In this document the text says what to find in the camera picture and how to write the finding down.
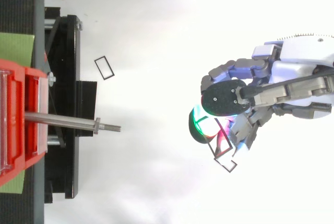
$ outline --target black rectangle outline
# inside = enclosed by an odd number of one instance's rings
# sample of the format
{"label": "black rectangle outline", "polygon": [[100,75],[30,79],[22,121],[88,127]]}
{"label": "black rectangle outline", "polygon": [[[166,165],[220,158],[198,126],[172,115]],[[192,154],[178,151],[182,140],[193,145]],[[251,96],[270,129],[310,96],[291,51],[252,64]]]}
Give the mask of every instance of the black rectangle outline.
{"label": "black rectangle outline", "polygon": [[[99,61],[99,60],[100,60],[100,59],[102,59],[102,58],[104,58],[104,59],[105,59],[106,63],[108,64],[108,67],[109,67],[109,69],[110,69],[110,71],[111,71],[111,73],[112,73],[112,75],[111,75],[111,76],[108,76],[108,77],[106,77],[106,78],[103,76],[103,74],[102,74],[102,72],[101,72],[101,70],[100,70],[100,68],[99,68],[98,64],[96,63],[96,61]],[[103,57],[101,57],[101,58],[98,58],[98,59],[94,60],[94,62],[95,62],[95,64],[96,64],[96,66],[98,67],[98,70],[100,71],[100,74],[101,74],[101,76],[102,76],[103,80],[106,80],[106,79],[109,79],[109,78],[111,78],[111,77],[115,76],[115,73],[114,73],[114,71],[111,69],[111,67],[110,67],[110,65],[109,65],[109,62],[108,62],[108,60],[106,59],[106,57],[105,57],[105,56],[103,56]]]}

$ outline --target black metal frame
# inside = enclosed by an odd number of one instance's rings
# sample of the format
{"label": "black metal frame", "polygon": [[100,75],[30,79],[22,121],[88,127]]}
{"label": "black metal frame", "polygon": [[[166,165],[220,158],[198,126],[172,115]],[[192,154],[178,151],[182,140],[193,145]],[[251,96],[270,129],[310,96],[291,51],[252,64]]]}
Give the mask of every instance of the black metal frame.
{"label": "black metal frame", "polygon": [[[79,19],[74,15],[48,19],[55,19],[55,23],[51,30],[45,30],[45,51],[57,79],[50,88],[49,112],[93,120],[97,82],[79,81]],[[64,143],[49,146],[45,155],[45,203],[52,203],[53,193],[65,193],[67,199],[77,195],[79,137],[93,136],[93,131],[49,126],[49,134],[57,135]]]}

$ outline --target green mat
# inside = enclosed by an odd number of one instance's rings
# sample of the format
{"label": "green mat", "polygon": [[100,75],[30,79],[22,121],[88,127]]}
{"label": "green mat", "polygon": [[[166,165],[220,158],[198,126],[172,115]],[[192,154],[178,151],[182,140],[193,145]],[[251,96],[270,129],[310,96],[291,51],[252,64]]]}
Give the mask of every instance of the green mat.
{"label": "green mat", "polygon": [[[34,35],[0,33],[0,58],[30,66]],[[25,171],[0,187],[0,193],[22,194]]]}

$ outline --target black circular pad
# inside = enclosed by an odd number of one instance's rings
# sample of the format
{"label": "black circular pad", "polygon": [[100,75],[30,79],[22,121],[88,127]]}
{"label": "black circular pad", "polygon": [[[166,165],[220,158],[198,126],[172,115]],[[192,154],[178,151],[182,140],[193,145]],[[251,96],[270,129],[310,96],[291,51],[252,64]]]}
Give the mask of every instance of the black circular pad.
{"label": "black circular pad", "polygon": [[231,116],[245,112],[250,104],[235,103],[235,91],[238,87],[246,87],[246,83],[232,79],[211,85],[202,95],[203,109],[213,116]]}

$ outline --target transparent plastic lid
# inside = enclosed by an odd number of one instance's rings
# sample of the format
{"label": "transparent plastic lid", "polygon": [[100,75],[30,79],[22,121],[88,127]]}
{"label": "transparent plastic lid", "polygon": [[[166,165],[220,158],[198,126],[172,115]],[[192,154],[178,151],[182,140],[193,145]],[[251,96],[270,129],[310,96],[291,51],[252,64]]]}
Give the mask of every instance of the transparent plastic lid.
{"label": "transparent plastic lid", "polygon": [[0,70],[0,174],[7,169],[7,79],[9,71]]}
{"label": "transparent plastic lid", "polygon": [[[47,78],[38,79],[38,112],[49,112],[49,80]],[[37,124],[37,155],[47,152],[47,125]]]}

